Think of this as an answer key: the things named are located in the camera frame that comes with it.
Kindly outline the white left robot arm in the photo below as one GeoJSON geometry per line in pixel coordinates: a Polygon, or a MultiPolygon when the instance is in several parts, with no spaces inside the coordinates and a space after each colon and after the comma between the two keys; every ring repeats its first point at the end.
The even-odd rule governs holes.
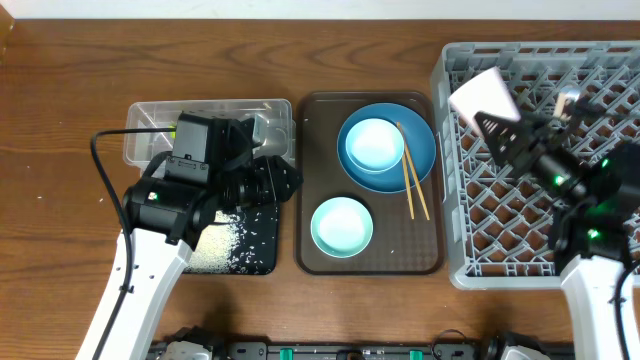
{"type": "Polygon", "coordinates": [[[253,120],[181,113],[169,129],[172,149],[154,156],[123,196],[91,139],[122,230],[78,358],[144,358],[169,294],[217,212],[284,203],[302,185],[301,172],[282,157],[254,157],[255,128],[253,120]]]}

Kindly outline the pink plastic cup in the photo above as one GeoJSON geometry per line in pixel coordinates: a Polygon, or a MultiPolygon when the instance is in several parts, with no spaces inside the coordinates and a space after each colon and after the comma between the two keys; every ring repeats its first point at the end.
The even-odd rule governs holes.
{"type": "Polygon", "coordinates": [[[483,138],[483,135],[474,118],[478,112],[511,121],[519,121],[521,118],[498,67],[490,68],[473,77],[453,92],[448,102],[480,138],[483,138]]]}

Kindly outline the mint green small bowl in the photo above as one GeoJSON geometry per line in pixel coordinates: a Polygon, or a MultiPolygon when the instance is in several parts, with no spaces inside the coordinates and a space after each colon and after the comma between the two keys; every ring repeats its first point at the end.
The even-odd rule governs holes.
{"type": "Polygon", "coordinates": [[[374,221],[358,200],[333,197],[320,204],[310,221],[310,234],[324,254],[339,259],[360,254],[371,242],[374,221]]]}

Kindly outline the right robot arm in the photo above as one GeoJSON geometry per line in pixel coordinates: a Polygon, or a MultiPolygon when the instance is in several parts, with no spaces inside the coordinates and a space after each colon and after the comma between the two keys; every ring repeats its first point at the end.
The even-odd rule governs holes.
{"type": "Polygon", "coordinates": [[[639,207],[639,146],[623,143],[594,165],[571,154],[564,142],[581,124],[577,115],[563,129],[532,113],[518,120],[479,112],[474,117],[490,154],[511,174],[531,175],[560,199],[549,244],[561,289],[569,304],[578,359],[633,359],[639,331],[625,224],[639,207]]]}

